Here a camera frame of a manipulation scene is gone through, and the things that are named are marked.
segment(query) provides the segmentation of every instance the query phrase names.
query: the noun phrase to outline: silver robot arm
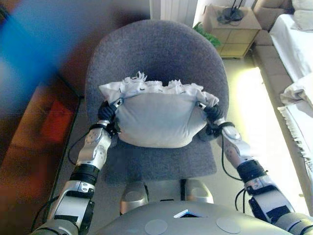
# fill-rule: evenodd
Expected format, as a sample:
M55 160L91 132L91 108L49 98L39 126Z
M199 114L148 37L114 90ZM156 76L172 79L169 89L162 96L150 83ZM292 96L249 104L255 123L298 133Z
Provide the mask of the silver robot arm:
M99 171L107 159L107 150L111 144L111 135L107 131L117 107L122 104L117 100L112 106L106 106L103 120L91 126L85 138L76 162L76 167L53 204L48 221L32 235L85 235L93 215L94 202L91 200Z
M252 195L249 204L254 216L294 235L313 234L313 218L294 212L289 200L251 156L250 146L242 140L234 125L225 121L219 107L207 108L202 103L197 105L206 112L210 123L218 127L217 134L223 138L221 147L239 173L246 191Z

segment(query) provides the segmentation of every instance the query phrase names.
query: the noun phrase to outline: gray office chair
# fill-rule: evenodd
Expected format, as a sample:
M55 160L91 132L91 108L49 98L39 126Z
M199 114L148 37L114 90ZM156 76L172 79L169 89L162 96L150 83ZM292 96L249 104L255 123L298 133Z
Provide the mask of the gray office chair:
M180 79L196 83L220 99L226 115L228 85L223 63L214 47L193 29L170 21L144 20L122 27L102 39L89 64L86 106L90 123L97 122L103 96L98 86L144 72L163 85ZM121 140L108 151L103 168L111 184L140 180L176 180L213 174L216 165L205 135L194 136L182 148L137 147Z

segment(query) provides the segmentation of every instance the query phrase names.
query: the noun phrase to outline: white blanket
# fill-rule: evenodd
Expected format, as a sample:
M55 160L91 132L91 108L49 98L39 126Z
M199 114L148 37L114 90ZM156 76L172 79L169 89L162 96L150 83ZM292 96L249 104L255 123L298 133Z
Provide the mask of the white blanket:
M286 119L313 182L313 73L287 87L281 94L281 101L286 106L278 110Z
M313 32L293 29L293 15L280 15L269 32L290 78L295 82L313 72Z

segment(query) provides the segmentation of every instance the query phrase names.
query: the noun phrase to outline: wooden drawer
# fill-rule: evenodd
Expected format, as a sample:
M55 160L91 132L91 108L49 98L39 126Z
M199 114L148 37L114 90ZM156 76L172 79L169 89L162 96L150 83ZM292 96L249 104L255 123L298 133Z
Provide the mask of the wooden drawer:
M249 44L225 44L220 52L221 57L242 57Z
M217 50L218 54L221 54L223 47L224 47L224 44L221 44L219 47L215 48Z
M233 29L231 30L226 43L250 44L259 30Z
M212 30L211 34L213 34L223 44L223 43L226 43L230 32L231 32L231 29L215 28Z

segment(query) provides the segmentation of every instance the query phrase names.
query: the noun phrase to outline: sunlight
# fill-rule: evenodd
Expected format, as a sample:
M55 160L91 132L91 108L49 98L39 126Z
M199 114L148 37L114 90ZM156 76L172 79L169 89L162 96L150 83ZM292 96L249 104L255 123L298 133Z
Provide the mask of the sunlight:
M299 196L300 183L258 67L238 74L236 98L252 156L268 170L295 210L309 214Z

